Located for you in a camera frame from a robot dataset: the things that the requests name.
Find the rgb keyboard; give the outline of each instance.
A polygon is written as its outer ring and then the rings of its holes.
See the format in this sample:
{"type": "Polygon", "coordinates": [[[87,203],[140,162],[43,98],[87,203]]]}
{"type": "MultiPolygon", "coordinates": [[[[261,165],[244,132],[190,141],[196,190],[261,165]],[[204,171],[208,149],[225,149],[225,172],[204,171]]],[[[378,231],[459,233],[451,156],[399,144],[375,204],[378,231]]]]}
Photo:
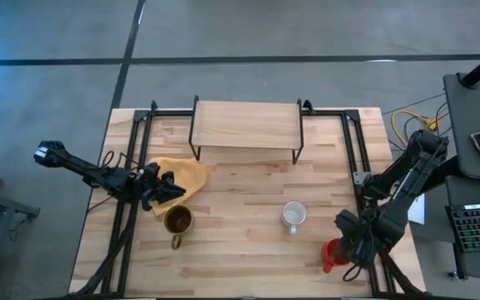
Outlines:
{"type": "Polygon", "coordinates": [[[480,204],[448,206],[446,210],[460,250],[480,252],[480,204]]]}

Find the red mug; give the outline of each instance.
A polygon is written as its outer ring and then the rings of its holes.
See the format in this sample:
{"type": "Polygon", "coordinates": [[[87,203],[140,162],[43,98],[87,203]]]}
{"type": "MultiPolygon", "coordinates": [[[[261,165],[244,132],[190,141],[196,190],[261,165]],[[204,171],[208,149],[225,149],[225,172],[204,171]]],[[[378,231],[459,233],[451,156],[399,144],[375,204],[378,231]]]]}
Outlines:
{"type": "Polygon", "coordinates": [[[322,247],[323,271],[325,273],[331,272],[334,266],[345,266],[349,263],[347,260],[337,257],[334,253],[334,248],[339,241],[339,238],[335,238],[331,242],[326,242],[322,247]]]}

